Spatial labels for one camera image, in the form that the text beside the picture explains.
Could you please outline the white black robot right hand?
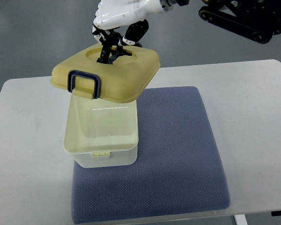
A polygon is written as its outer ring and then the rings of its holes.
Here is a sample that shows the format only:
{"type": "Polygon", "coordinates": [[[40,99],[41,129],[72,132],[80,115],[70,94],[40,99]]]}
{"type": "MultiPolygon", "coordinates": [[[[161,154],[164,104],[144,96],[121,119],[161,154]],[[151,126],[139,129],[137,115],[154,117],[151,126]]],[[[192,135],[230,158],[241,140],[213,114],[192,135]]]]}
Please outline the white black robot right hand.
{"type": "Polygon", "coordinates": [[[146,16],[172,10],[184,0],[102,0],[97,6],[92,34],[102,45],[97,62],[112,64],[120,56],[131,56],[124,46],[142,47],[139,41],[149,29],[146,16]]]}

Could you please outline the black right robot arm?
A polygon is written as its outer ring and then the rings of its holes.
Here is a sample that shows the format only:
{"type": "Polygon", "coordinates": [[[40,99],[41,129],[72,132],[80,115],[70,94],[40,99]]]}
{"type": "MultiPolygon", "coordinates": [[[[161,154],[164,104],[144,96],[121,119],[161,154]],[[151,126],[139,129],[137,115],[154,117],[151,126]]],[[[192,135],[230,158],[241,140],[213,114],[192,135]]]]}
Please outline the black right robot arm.
{"type": "Polygon", "coordinates": [[[204,0],[202,20],[260,44],[281,34],[281,0],[204,0]]]}

